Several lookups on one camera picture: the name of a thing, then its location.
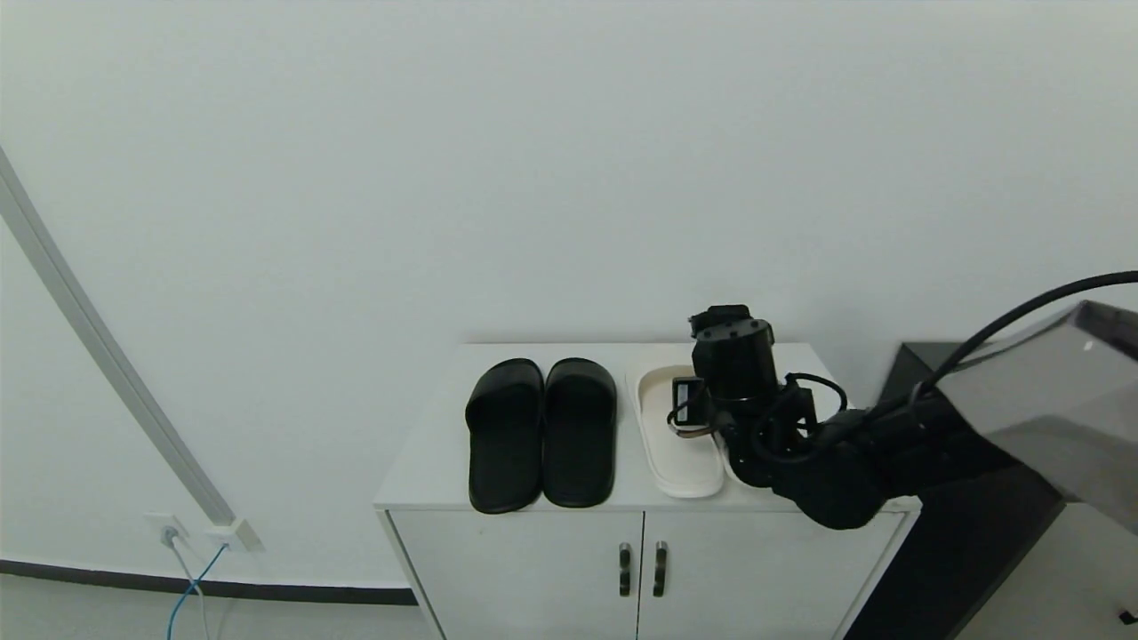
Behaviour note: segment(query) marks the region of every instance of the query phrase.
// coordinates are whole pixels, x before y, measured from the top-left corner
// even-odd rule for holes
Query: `white floor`
[[[178,614],[174,638],[204,638],[197,597]],[[0,576],[3,640],[155,640],[165,638],[178,597]],[[206,598],[213,640],[428,640],[418,607],[313,605]]]

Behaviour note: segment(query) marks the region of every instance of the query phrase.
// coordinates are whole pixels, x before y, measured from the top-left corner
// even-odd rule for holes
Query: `cabinet top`
[[[478,378],[492,366],[510,358],[529,358],[542,371],[563,358],[587,358],[612,374],[617,383],[617,463],[616,479],[609,499],[593,507],[597,511],[798,511],[785,498],[769,489],[756,489],[724,477],[719,493],[709,498],[677,499],[661,492],[648,466],[648,456],[641,440],[634,403],[628,397],[625,374],[649,347],[659,344],[470,344],[457,347],[450,367],[439,377],[438,385],[419,421],[395,458],[379,493],[377,509],[398,510],[472,510],[467,495],[467,473],[470,459],[470,438],[464,411],[470,392]],[[691,362],[692,344],[666,345],[677,352],[677,364]],[[825,366],[803,343],[774,345],[775,364],[780,376],[789,371],[814,374],[832,379]],[[838,399],[824,389],[815,394],[819,418],[838,410]],[[559,510],[545,497],[523,509]],[[915,497],[889,501],[883,511],[914,511],[921,509]]]

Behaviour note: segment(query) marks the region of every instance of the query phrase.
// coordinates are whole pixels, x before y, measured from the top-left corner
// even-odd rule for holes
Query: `cabinet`
[[[447,638],[636,637],[642,514],[391,515]],[[621,569],[620,548],[632,557]]]
[[[839,532],[802,514],[648,514],[640,638],[830,640],[901,518]]]
[[[916,520],[920,501],[891,501],[865,527],[836,532],[769,490],[732,479],[711,498],[665,495],[654,485],[640,426],[624,397],[626,364],[644,348],[468,345],[456,352],[374,500],[438,638],[828,640],[844,634]],[[546,371],[562,358],[588,358],[617,380],[617,471],[603,504],[563,509],[539,498],[496,516],[470,507],[463,409],[475,380],[514,356],[531,358]],[[775,360],[784,371],[828,377],[809,345],[775,345]],[[836,408],[823,394],[816,397],[819,415]]]

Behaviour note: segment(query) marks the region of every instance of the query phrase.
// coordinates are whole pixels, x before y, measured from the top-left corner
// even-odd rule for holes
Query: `slipper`
[[[543,484],[550,502],[593,507],[612,492],[617,387],[596,362],[567,358],[545,383]]]
[[[673,498],[707,498],[723,487],[724,466],[711,436],[685,440],[668,428],[671,380],[692,375],[690,346],[653,345],[630,363],[625,378],[649,469]]]
[[[542,493],[542,370],[531,360],[498,362],[467,403],[470,504],[516,511]]]

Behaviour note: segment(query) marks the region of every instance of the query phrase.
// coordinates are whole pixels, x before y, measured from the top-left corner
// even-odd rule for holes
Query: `white cable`
[[[174,536],[173,540],[170,541],[171,542],[170,550],[173,551],[174,556],[178,558],[178,564],[182,565],[182,571],[185,573],[185,579],[189,580],[190,582],[193,582],[193,574],[190,573],[190,567],[185,566],[185,560],[182,559],[182,555],[178,552],[178,545],[174,543],[174,540],[178,540],[176,535]],[[209,621],[206,620],[206,594],[201,592],[200,584],[196,585],[193,590],[198,592],[198,601],[201,602],[201,629],[206,633],[206,640],[211,640]]]

